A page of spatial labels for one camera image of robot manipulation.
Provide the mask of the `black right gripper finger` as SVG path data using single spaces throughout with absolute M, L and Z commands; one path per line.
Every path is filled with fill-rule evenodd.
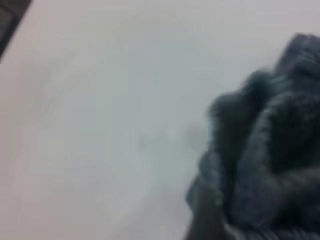
M 192 220 L 186 240 L 224 240 L 223 196 L 214 190 L 201 188 L 195 196 Z

